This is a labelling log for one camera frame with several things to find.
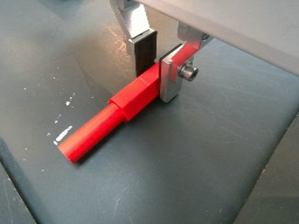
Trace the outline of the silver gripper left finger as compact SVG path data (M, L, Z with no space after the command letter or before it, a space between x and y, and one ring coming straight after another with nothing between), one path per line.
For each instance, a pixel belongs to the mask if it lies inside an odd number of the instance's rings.
M158 31L150 27L146 7L135 0L110 0L126 35L126 50L131 55L132 70L139 76L154 64L156 59Z

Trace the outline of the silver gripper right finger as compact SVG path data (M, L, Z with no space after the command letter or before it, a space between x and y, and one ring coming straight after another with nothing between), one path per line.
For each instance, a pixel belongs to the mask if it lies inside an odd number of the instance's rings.
M183 80L192 81L199 68L192 64L194 54L211 40L210 35L184 23L178 26L178 38L183 41L162 58L159 66L159 96L170 102L182 90Z

